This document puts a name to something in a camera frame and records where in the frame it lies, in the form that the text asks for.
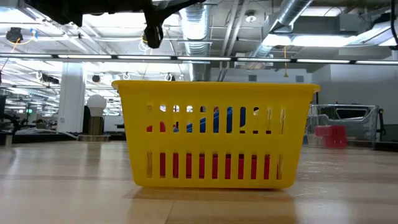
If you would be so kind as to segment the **red and white packet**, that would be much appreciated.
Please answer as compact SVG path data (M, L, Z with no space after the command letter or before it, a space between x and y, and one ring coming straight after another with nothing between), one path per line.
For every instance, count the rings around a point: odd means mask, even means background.
M315 135L319 137L346 137L346 128L340 125L316 126Z

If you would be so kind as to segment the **white bulb lamp wooden base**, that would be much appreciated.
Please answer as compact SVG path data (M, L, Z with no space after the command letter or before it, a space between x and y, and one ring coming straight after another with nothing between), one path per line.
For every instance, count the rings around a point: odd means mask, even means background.
M87 106L90 111L88 133L78 136L79 141L84 142L108 142L110 136L103 132L103 110L106 108L106 99L101 95L92 95L88 98Z

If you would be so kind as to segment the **black overhead light bar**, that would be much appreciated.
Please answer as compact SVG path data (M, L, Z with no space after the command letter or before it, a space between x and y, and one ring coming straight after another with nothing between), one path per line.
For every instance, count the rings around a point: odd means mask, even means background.
M338 60L315 58L251 58L251 57L209 57L209 56L173 56L173 55L88 55L88 54L13 54L0 53L0 58L22 58L32 60L80 60L97 61L138 61L165 62L259 62L259 63L315 63L315 64L348 64L348 65L398 65L398 60Z

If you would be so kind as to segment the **red cube charger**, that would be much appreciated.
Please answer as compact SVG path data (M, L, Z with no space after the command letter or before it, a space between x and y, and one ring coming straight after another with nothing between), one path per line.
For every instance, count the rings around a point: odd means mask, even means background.
M346 148L348 145L346 137L324 136L322 146L327 148Z

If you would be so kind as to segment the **yellow slotted plastic basket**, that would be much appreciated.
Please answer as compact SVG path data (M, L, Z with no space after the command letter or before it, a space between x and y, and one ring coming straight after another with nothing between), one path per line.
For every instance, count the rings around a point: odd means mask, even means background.
M132 177L143 187L285 189L294 183L314 84L166 82L119 80L112 86L121 97ZM212 128L213 108L220 109L220 130ZM226 132L227 107L233 108L233 130ZM239 109L246 125L239 127ZM206 132L199 132L206 118ZM160 132L160 122L166 127ZM179 132L174 133L178 121ZM193 132L186 132L188 122ZM152 132L146 128L153 126ZM198 180L160 178L161 152L270 154L270 180Z

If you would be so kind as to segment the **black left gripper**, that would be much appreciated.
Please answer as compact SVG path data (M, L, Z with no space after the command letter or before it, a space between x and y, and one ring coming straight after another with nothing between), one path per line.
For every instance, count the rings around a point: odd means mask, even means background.
M151 5L143 10L146 19L144 34L147 45L152 49L158 49L164 38L162 25L166 18L172 14L194 4L203 3L205 0L164 0L158 5Z

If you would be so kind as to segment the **white building pillar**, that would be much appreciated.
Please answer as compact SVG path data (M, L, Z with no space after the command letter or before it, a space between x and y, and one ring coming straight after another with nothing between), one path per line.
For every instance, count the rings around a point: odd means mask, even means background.
M58 131L82 132L86 78L87 75L83 63L63 63L57 116Z

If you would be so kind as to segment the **clear plastic container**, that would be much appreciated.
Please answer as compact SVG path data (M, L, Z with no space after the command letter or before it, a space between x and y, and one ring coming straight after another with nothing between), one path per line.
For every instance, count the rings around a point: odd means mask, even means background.
M375 147L377 133L381 132L378 126L383 125L382 114L383 110L375 105L312 105L307 116L303 143L323 147L323 137L315 135L315 127L340 125L346 128L347 142L348 140L367 141Z

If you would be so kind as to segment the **blue framed small display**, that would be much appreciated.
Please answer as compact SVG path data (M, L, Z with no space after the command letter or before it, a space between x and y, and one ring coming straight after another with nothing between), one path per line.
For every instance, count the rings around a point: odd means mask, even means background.
M220 109L216 106L213 108L213 118L212 118L213 124L213 132L214 133L219 133L220 130ZM240 107L239 109L239 127L243 128L246 125L246 108L245 107ZM233 108L232 107L227 107L227 115L226 115L226 132L227 133L232 133L233 130ZM173 127L173 132L178 133L179 132L179 125L178 121L174 124ZM193 124L191 122L188 122L186 125L186 132L192 133L193 132ZM200 125L199 125L199 132L205 133L206 132L206 118L201 118L200 119Z

